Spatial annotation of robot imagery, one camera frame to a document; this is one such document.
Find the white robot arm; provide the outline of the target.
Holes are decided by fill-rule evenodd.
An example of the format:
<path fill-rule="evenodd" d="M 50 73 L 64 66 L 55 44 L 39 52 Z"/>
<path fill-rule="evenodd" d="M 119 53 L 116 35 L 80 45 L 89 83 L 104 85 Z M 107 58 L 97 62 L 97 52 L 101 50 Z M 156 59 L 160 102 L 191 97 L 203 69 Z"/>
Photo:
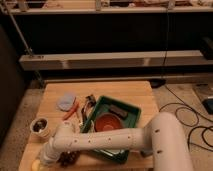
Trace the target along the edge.
<path fill-rule="evenodd" d="M 153 155 L 154 171 L 194 171 L 183 127 L 167 112 L 155 115 L 143 128 L 94 133 L 73 133 L 71 123 L 64 121 L 43 145 L 39 159 L 43 165 L 52 165 L 65 151 L 106 149 Z"/>

